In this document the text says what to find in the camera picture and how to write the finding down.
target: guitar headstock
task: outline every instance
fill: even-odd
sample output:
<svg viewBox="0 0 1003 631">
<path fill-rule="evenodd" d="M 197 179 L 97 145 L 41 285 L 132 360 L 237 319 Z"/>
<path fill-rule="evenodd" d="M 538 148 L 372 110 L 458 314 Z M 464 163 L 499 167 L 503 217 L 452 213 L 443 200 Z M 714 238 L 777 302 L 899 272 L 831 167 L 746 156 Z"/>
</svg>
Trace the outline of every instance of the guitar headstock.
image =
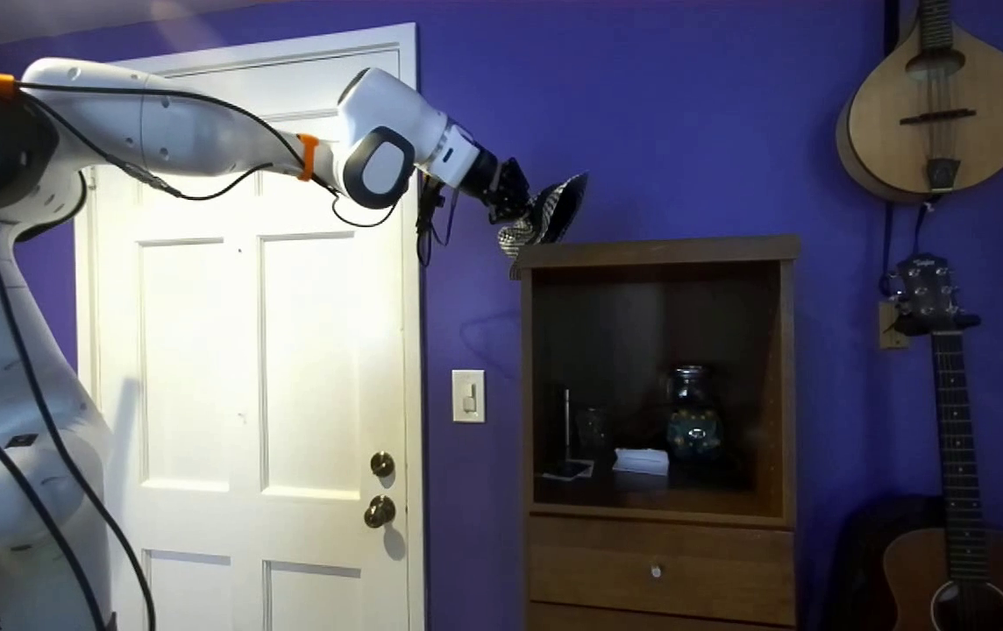
<svg viewBox="0 0 1003 631">
<path fill-rule="evenodd" d="M 954 334 L 980 322 L 980 314 L 958 306 L 958 287 L 948 258 L 907 257 L 894 265 L 901 291 L 894 293 L 894 328 L 905 335 Z"/>
</svg>

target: door knob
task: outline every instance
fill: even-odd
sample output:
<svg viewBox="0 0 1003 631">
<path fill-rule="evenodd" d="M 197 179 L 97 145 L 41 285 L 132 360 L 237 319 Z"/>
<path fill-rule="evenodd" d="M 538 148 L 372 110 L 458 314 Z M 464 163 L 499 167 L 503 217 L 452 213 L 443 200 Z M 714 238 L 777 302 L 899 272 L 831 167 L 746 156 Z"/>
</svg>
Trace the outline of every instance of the door knob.
<svg viewBox="0 0 1003 631">
<path fill-rule="evenodd" d="M 396 520 L 396 503 L 388 502 L 388 493 L 376 493 L 366 509 L 366 526 L 380 529 L 388 526 Z"/>
<path fill-rule="evenodd" d="M 367 458 L 367 468 L 372 468 L 376 477 L 393 477 L 396 463 L 393 463 L 388 452 L 376 452 L 376 456 Z"/>
</svg>

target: black cable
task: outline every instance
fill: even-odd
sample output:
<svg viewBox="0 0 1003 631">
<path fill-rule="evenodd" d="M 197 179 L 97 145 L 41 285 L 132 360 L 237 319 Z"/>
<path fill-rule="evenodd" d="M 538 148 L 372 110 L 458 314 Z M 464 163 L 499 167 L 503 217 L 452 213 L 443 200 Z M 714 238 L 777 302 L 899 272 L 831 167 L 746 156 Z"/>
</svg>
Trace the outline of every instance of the black cable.
<svg viewBox="0 0 1003 631">
<path fill-rule="evenodd" d="M 882 0 L 882 55 L 899 44 L 901 38 L 901 0 Z M 881 293 L 894 293 L 892 287 L 892 241 L 894 241 L 894 200 L 882 200 L 882 270 L 881 270 Z"/>
<path fill-rule="evenodd" d="M 172 91 L 172 86 L 81 86 L 81 83 L 20 83 L 23 86 L 23 99 L 30 99 L 44 114 L 52 114 L 62 131 L 69 131 L 88 152 L 96 152 L 97 156 L 105 156 L 110 163 L 124 167 L 127 174 L 167 194 L 167 195 L 178 195 L 178 200 L 218 200 L 223 195 L 228 189 L 236 189 L 243 179 L 249 179 L 251 173 L 266 173 L 269 163 L 251 163 L 247 167 L 237 179 L 230 179 L 228 184 L 213 189 L 213 194 L 204 194 L 204 195 L 188 195 L 183 194 L 178 184 L 166 183 L 160 174 L 153 174 L 152 167 L 139 167 L 139 163 L 127 163 L 120 162 L 116 154 L 110 154 L 105 148 L 97 148 L 96 140 L 88 140 L 65 114 L 60 114 L 48 100 L 29 93 L 29 91 L 78 91 L 78 93 L 153 93 L 153 99 L 188 99 L 188 100 L 208 100 L 208 105 L 218 105 L 223 111 L 236 111 L 243 120 L 249 120 L 251 126 L 258 126 L 262 133 L 269 133 L 299 163 L 303 163 L 303 154 L 293 152 L 293 145 L 287 145 L 287 137 L 279 131 L 273 131 L 266 120 L 258 120 L 257 111 L 249 110 L 237 110 L 230 100 L 221 100 L 221 99 L 209 99 L 209 93 L 197 93 L 197 91 Z"/>
<path fill-rule="evenodd" d="M 52 447 L 60 452 L 60 458 L 65 463 L 69 477 L 78 480 L 78 488 L 85 491 L 85 498 L 96 503 L 96 513 L 105 520 L 105 526 L 113 529 L 116 543 L 124 548 L 137 581 L 139 581 L 139 597 L 147 603 L 147 627 L 153 631 L 153 597 L 152 597 L 152 586 L 145 579 L 145 564 L 139 558 L 132 555 L 124 526 L 116 522 L 116 514 L 110 513 L 110 503 L 97 498 L 97 491 L 88 482 L 85 468 L 78 467 L 78 458 L 69 456 L 65 442 L 60 438 L 60 426 L 52 422 L 52 409 L 44 402 L 44 392 L 41 392 L 41 382 L 35 375 L 35 360 L 30 360 L 30 350 L 29 345 L 20 340 L 20 328 L 16 328 L 16 319 L 13 319 L 13 306 L 9 306 L 9 293 L 3 287 L 3 272 L 0 272 L 0 306 L 3 306 L 3 314 L 8 314 L 8 328 L 9 328 L 9 340 L 16 348 L 16 360 L 20 360 L 20 370 L 29 378 L 29 390 L 38 402 L 38 412 L 41 412 L 41 425 L 44 425 L 44 433 L 52 438 Z"/>
<path fill-rule="evenodd" d="M 452 241 L 452 230 L 457 230 L 457 200 L 458 200 L 458 189 L 452 194 L 452 200 L 450 200 L 450 213 L 446 213 L 446 230 L 439 236 L 436 230 L 436 208 L 443 202 L 443 183 L 439 179 L 423 179 L 422 183 L 422 217 L 417 217 L 417 258 L 422 258 L 422 265 L 428 265 L 431 263 L 431 248 L 436 248 L 436 241 L 439 246 L 450 246 Z"/>
<path fill-rule="evenodd" d="M 925 200 L 920 211 L 914 211 L 914 241 L 911 241 L 911 252 L 922 248 L 922 228 L 925 220 L 936 213 L 936 200 Z"/>
<path fill-rule="evenodd" d="M 396 213 L 396 202 L 393 202 L 393 208 L 384 208 L 384 213 L 381 213 L 380 220 L 361 225 L 361 220 L 345 217 L 335 202 L 339 202 L 339 195 L 333 195 L 331 213 L 333 213 L 339 225 L 353 228 L 353 230 L 381 228 L 381 225 Z"/>
<path fill-rule="evenodd" d="M 96 631 L 105 631 L 105 621 L 100 621 L 100 607 L 97 607 L 97 597 L 78 562 L 78 551 L 69 548 L 69 540 L 60 532 L 56 520 L 48 514 L 44 502 L 38 498 L 35 482 L 16 468 L 16 463 L 8 456 L 8 447 L 0 444 L 0 463 L 3 468 L 9 473 L 9 480 L 20 488 L 20 493 L 30 502 L 30 509 L 38 513 L 41 526 L 48 529 L 52 543 L 60 548 L 60 555 L 65 558 L 78 586 L 81 586 L 81 597 L 85 597 L 85 607 L 92 612 L 92 623 Z"/>
<path fill-rule="evenodd" d="M 30 385 L 35 406 L 38 406 L 38 412 L 41 412 L 41 425 L 44 425 L 52 444 L 56 444 L 56 456 L 62 458 L 62 467 L 69 468 L 69 477 L 78 480 L 78 488 L 85 491 L 85 498 L 96 503 L 96 513 L 105 520 L 105 526 L 116 532 L 116 540 L 124 543 L 124 551 L 127 551 L 127 558 L 132 562 L 132 568 L 139 568 L 137 558 L 132 558 L 132 551 L 131 551 L 131 540 L 127 540 L 124 529 L 120 529 L 120 522 L 116 522 L 113 513 L 105 509 L 105 502 L 92 491 L 92 482 L 85 480 L 81 467 L 74 463 L 69 447 L 65 447 L 62 438 L 60 438 L 60 426 L 56 426 L 56 422 L 52 422 L 52 412 L 48 412 L 48 402 L 44 402 L 44 392 L 41 392 L 41 385 L 38 385 L 38 375 L 35 375 L 35 363 L 30 363 L 30 353 L 29 353 L 29 345 L 20 340 L 20 327 L 16 327 L 16 319 L 13 319 L 13 306 L 9 306 L 9 293 L 8 293 L 8 287 L 3 287 L 3 272 L 0 272 L 0 306 L 3 306 L 3 319 L 8 319 L 8 328 L 9 328 L 13 350 L 16 350 L 16 356 L 20 356 L 23 378 L 29 378 L 29 385 Z M 41 522 L 44 522 L 48 532 L 56 532 L 56 536 L 52 536 L 56 548 L 69 558 L 74 579 L 78 579 L 78 586 L 81 586 L 81 591 L 85 591 L 85 600 L 88 600 L 88 607 L 92 607 L 92 612 L 96 612 L 96 627 L 100 631 L 105 623 L 100 623 L 100 609 L 97 609 L 97 603 L 96 603 L 96 597 L 92 597 L 92 579 L 88 579 L 85 568 L 78 564 L 74 548 L 65 543 L 65 536 L 60 532 L 60 526 L 52 522 L 48 513 L 41 514 Z M 147 600 L 147 621 L 152 621 L 152 627 L 153 627 L 153 603 L 152 603 L 152 588 L 147 588 L 147 586 L 145 586 L 145 600 Z"/>
</svg>

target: guitar neck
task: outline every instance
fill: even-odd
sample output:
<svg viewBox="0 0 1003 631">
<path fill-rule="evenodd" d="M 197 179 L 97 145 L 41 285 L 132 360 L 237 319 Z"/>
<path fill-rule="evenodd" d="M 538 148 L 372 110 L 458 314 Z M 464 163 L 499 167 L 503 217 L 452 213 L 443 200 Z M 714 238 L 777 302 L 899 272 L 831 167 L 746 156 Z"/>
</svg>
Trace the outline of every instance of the guitar neck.
<svg viewBox="0 0 1003 631">
<path fill-rule="evenodd" d="M 983 581 L 990 555 L 987 555 L 960 328 L 933 334 L 933 378 L 936 378 L 936 430 L 941 430 L 941 468 L 948 502 L 948 570 L 954 581 Z"/>
<path fill-rule="evenodd" d="M 920 55 L 954 48 L 951 0 L 920 5 Z"/>
</svg>

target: light switch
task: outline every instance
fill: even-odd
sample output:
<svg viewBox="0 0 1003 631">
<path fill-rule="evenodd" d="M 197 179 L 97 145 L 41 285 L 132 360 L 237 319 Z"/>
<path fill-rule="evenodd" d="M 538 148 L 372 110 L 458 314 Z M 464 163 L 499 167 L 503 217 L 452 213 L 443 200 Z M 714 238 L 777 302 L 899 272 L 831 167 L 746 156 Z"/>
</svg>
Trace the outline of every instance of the light switch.
<svg viewBox="0 0 1003 631">
<path fill-rule="evenodd" d="M 486 370 L 452 369 L 452 422 L 483 425 L 486 422 Z"/>
</svg>

